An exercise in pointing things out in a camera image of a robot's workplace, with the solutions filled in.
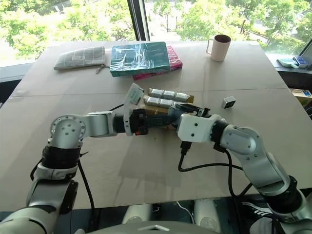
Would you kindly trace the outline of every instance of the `book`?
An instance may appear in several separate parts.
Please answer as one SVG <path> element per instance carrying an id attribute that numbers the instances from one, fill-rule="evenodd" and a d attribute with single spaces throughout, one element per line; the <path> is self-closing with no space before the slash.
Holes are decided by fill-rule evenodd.
<path id="1" fill-rule="evenodd" d="M 182 69 L 183 63 L 180 60 L 179 56 L 176 54 L 175 50 L 172 48 L 172 46 L 170 45 L 167 46 L 167 52 L 168 52 L 169 63 L 170 63 L 170 71 Z M 167 72 L 146 73 L 146 74 L 133 75 L 132 77 L 133 77 L 133 80 L 138 80 L 138 79 L 145 79 L 148 77 L 157 76 L 163 73 L 167 73 Z"/>
<path id="2" fill-rule="evenodd" d="M 110 72 L 113 77 L 170 71 L 166 43 L 151 42 L 113 46 Z"/>

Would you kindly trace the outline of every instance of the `teal book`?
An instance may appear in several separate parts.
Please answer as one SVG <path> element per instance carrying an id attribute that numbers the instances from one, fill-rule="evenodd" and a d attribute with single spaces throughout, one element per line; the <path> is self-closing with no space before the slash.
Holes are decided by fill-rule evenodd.
<path id="1" fill-rule="evenodd" d="M 112 48 L 110 72 L 113 77 L 169 71 L 164 42 L 116 45 Z"/>

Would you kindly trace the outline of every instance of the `mug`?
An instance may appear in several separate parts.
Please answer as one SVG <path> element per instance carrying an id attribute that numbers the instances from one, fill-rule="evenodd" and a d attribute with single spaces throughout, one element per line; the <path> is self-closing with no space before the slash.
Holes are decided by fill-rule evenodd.
<path id="1" fill-rule="evenodd" d="M 211 55 L 210 58 L 214 61 L 217 61 L 217 62 L 223 61 L 226 56 L 226 53 L 228 52 L 228 49 L 231 43 L 231 38 L 223 34 L 216 35 L 213 39 L 214 41 L 213 48 L 211 51 L 208 51 L 209 42 L 211 40 L 208 40 L 206 53 Z"/>

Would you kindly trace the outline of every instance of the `table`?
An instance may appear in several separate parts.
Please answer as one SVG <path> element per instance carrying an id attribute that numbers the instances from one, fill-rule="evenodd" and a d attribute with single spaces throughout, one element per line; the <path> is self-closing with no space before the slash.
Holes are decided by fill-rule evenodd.
<path id="1" fill-rule="evenodd" d="M 47 48 L 0 109 L 0 210 L 24 206 L 31 185 L 29 173 L 41 157 L 56 117 L 108 110 L 122 102 L 133 82 L 130 77 L 113 78 L 108 69 L 96 75 L 95 67 L 53 70 L 58 54 L 103 43 L 109 60 L 109 48 L 127 42 L 71 42 Z M 195 105 L 211 108 L 211 113 L 229 123 L 257 129 L 266 149 L 298 180 L 298 187 L 312 187 L 311 120 L 259 45 L 234 41 L 226 60 L 218 63 L 205 54 L 205 42 L 167 44 L 180 56 L 183 69 L 138 80 L 138 85 L 195 95 Z M 224 110 L 221 103 L 228 96 L 237 102 Z M 81 152 L 89 154 L 81 162 L 96 207 L 229 196 L 228 169 L 180 173 L 179 146 L 176 133 L 164 129 L 152 129 L 145 136 L 84 139 Z M 210 162 L 227 162 L 227 157 L 209 143 L 198 143 L 183 166 Z M 233 178 L 237 193 L 248 184 L 241 171 L 235 170 Z M 80 184 L 75 208 L 89 208 L 79 173 L 75 180 Z"/>

